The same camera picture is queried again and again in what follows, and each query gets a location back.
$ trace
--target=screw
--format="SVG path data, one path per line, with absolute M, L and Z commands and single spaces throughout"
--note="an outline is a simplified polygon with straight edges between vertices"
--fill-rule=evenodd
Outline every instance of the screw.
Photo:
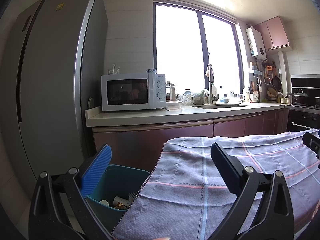
M 276 171 L 276 175 L 277 175 L 278 177 L 282 177 L 283 173 L 282 173 L 281 171 Z
M 244 169 L 248 173 L 252 173 L 254 171 L 254 168 L 252 168 L 251 166 L 246 166 Z
M 41 178 L 45 178 L 47 175 L 48 175 L 48 173 L 46 171 L 43 171 L 40 173 Z
M 69 170 L 69 173 L 70 174 L 76 174 L 78 172 L 78 169 L 77 168 L 71 168 L 70 170 Z

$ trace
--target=countertop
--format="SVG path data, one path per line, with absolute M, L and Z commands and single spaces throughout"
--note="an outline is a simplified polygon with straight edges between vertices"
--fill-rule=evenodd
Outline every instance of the countertop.
M 102 108 L 99 106 L 85 111 L 86 125 L 88 127 L 101 127 L 203 121 L 284 108 L 284 104 L 279 103 L 232 102 L 232 104 L 245 106 L 218 109 L 182 106 L 181 109 L 169 111 L 154 109 L 114 112 L 102 112 Z

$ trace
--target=sticker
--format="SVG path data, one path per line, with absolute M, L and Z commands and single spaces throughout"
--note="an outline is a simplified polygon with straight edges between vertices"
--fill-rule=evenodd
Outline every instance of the sticker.
M 64 3 L 59 4 L 59 5 L 57 6 L 57 8 L 56 8 L 56 11 L 61 10 L 61 9 L 62 9 L 62 7 L 63 7 L 63 5 L 64 5 Z

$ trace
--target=teal trash bin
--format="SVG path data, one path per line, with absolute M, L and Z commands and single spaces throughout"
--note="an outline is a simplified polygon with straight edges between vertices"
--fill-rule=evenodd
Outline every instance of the teal trash bin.
M 127 211 L 113 208 L 114 198 L 129 199 L 129 193 L 137 193 L 149 175 L 148 171 L 109 165 L 93 193 L 87 196 L 92 210 L 110 233 Z M 110 207 L 99 203 L 101 200 L 108 201 Z

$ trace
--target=sink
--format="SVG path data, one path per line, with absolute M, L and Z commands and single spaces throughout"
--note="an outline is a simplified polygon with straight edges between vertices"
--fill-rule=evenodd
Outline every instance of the sink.
M 235 104 L 216 104 L 216 105 L 200 105 L 200 106 L 193 106 L 203 109 L 217 109 L 217 108 L 230 108 L 230 107 L 241 107 L 244 105 L 235 105 Z

